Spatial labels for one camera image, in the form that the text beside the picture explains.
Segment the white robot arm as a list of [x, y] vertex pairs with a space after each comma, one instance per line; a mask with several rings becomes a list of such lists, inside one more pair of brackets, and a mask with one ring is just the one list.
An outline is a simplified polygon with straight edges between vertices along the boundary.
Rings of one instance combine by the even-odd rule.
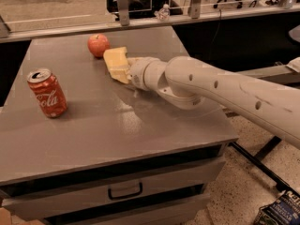
[[300, 90], [222, 70], [179, 56], [168, 62], [154, 57], [113, 56], [105, 60], [111, 77], [153, 91], [172, 105], [192, 110], [209, 98], [300, 148]]

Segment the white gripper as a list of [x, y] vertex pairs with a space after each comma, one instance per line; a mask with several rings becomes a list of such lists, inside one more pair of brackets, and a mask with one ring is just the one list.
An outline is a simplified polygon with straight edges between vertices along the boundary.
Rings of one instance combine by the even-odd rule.
[[147, 67], [157, 60], [154, 57], [129, 57], [127, 59], [129, 69], [127, 67], [113, 67], [109, 69], [109, 72], [111, 77], [120, 83], [128, 84], [130, 80], [135, 87], [148, 91], [144, 74]]

